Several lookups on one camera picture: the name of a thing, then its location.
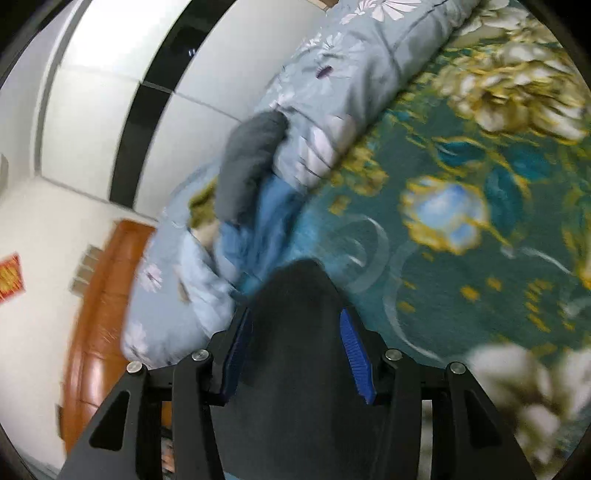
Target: bolt head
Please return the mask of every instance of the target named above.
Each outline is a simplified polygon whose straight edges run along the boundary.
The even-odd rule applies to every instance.
[[[127,370],[127,373],[135,375],[142,371],[143,366],[144,364],[142,362],[129,362],[125,369]]]
[[[191,358],[196,362],[203,362],[209,358],[209,352],[204,349],[197,350],[191,354]]]
[[[402,352],[395,348],[391,348],[390,350],[386,350],[386,358],[392,362],[397,362],[402,358]]]
[[[462,375],[466,373],[466,365],[461,364],[460,362],[452,362],[449,366],[449,370],[451,370],[456,375]]]

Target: red poster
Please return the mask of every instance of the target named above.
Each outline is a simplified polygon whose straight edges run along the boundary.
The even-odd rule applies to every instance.
[[[21,261],[18,254],[14,254],[0,262],[0,303],[21,291],[25,291],[25,285],[22,282]]]

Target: wardrobe door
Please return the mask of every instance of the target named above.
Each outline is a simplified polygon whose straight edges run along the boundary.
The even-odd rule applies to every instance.
[[[43,141],[43,177],[109,199],[119,137],[138,82],[62,67],[51,89]]]
[[[93,0],[62,65],[143,80],[189,0]]]
[[[227,115],[171,95],[145,159],[134,210],[156,217],[177,185],[222,152],[237,124]]]
[[[322,17],[307,0],[236,0],[197,51],[177,93],[245,120]]]

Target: teal floral blanket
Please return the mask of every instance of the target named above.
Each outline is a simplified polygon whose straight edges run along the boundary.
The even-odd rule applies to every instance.
[[[287,258],[319,258],[388,345],[467,362],[538,478],[591,420],[590,106],[552,33],[486,0],[318,187]]]

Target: blue cloth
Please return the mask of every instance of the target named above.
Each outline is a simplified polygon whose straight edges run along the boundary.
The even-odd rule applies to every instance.
[[[238,272],[265,278],[280,262],[305,199],[286,181],[269,176],[261,184],[252,220],[220,227],[217,256],[225,257]]]

